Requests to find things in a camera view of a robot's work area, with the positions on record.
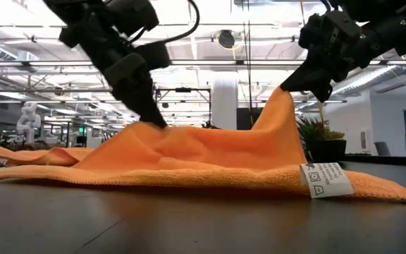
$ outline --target ceiling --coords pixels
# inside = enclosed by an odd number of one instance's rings
[[[242,8],[239,1],[234,0],[196,0],[201,13],[201,21],[198,29],[189,37],[167,46],[171,59],[188,60],[226,60],[246,59],[247,51],[243,38],[250,35],[251,59],[302,59],[306,57],[306,51],[299,47],[297,40],[292,37],[299,36],[300,28],[309,16],[314,13],[323,13],[325,7],[319,1],[303,1],[302,8],[299,1],[275,1],[272,4],[254,4],[250,9]],[[190,12],[186,0],[156,0],[151,1],[160,20],[160,25],[150,32],[143,34],[138,44],[154,42],[163,38],[178,35],[189,30],[193,25],[195,14]],[[0,47],[8,52],[17,54],[19,51],[27,51],[34,54],[41,61],[77,61],[88,60],[87,55],[76,47],[69,49],[57,40],[61,27],[65,24],[58,19],[40,0],[0,0]],[[222,48],[217,40],[221,30],[232,30],[236,39],[235,50]],[[392,59],[395,52],[384,54],[383,59]],[[46,75],[60,69],[41,68],[38,73],[16,73],[14,69],[0,68],[0,76],[8,78],[17,85],[28,87],[35,84],[35,89],[47,88],[72,88],[72,89],[109,89],[104,78],[89,68],[69,68],[70,71],[92,72],[79,75]],[[159,88],[193,87],[210,88],[216,77],[217,68],[182,68],[171,66],[162,70],[152,71],[152,77]],[[248,91],[248,72],[245,69],[237,70],[234,67],[229,70],[238,73],[240,106],[246,107]],[[267,99],[272,91],[278,87],[292,71],[279,68],[255,69],[251,72],[251,81],[254,84],[252,96],[254,99]],[[38,94],[24,94],[27,97],[38,99]],[[44,99],[52,100],[113,100],[108,92],[80,92],[57,96],[54,93],[45,93]],[[188,94],[170,92],[164,99],[173,100],[199,100],[207,99],[204,93],[191,92]],[[80,114],[123,116],[121,123],[129,122],[132,112],[122,104],[95,103],[96,109],[90,109],[89,105],[68,105],[67,109]],[[44,104],[49,109],[63,108],[63,105]],[[170,103],[162,111],[175,114],[167,119],[175,124],[200,125],[207,121],[209,105],[202,103]],[[186,114],[172,112],[195,112],[191,118]]]

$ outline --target gray table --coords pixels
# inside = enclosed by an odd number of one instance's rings
[[[406,167],[346,162],[406,186]],[[0,253],[406,253],[406,205],[0,183]]]

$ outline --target towel fold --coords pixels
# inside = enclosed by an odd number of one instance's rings
[[[250,131],[193,127],[161,130],[148,123],[134,123],[93,151],[54,148],[37,154],[6,154],[9,155],[10,160],[17,163],[46,164],[49,158],[49,166],[11,167],[0,171],[0,179],[53,179],[121,186],[232,187],[309,195],[308,187],[300,185],[298,165],[306,160],[300,146],[292,97],[280,88],[272,94]],[[60,166],[52,166],[52,161]],[[73,162],[72,167],[61,167]],[[346,171],[346,174],[352,183],[354,198],[406,200],[406,188],[397,183],[358,172]]]

